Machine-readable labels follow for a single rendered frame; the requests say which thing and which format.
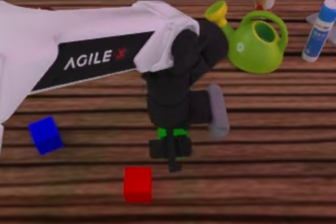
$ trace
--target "watering can handle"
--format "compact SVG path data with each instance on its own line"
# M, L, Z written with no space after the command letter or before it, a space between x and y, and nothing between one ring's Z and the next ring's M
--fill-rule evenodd
M282 19L279 18L277 15L270 13L268 11L265 11L265 10L255 10L247 14L241 21L240 25L243 26L247 22L251 21L251 19L261 18L261 17L267 18L279 26L280 31L281 31L281 37L280 37L280 41L278 45L281 51L284 51L288 43L288 30L287 30L287 26L285 22L282 21Z

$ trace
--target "blue glue stick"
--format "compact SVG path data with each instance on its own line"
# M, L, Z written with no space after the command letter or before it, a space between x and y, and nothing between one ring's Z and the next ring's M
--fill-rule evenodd
M336 0L325 0L302 52L303 60L306 62L315 62L319 58L335 19Z

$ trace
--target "watering can opening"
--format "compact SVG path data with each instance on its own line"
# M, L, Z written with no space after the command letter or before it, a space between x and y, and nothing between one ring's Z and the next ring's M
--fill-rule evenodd
M276 31L266 22L255 22L254 31L258 38L264 42L272 43L276 40Z

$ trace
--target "watering can spout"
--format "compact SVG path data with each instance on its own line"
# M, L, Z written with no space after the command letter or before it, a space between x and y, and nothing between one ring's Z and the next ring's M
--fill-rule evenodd
M206 10L204 16L210 22L216 23L222 29L226 38L230 40L235 30L227 21L226 13L227 13L227 4L224 0L220 0L215 2L212 6L210 6Z

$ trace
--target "yellow watering can nozzle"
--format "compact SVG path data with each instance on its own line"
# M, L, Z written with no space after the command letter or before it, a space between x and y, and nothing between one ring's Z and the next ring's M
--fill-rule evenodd
M217 1L212 6L210 6L205 14L204 17L216 23L219 27L225 26L227 23L226 20L226 13L227 13L227 4L224 0Z

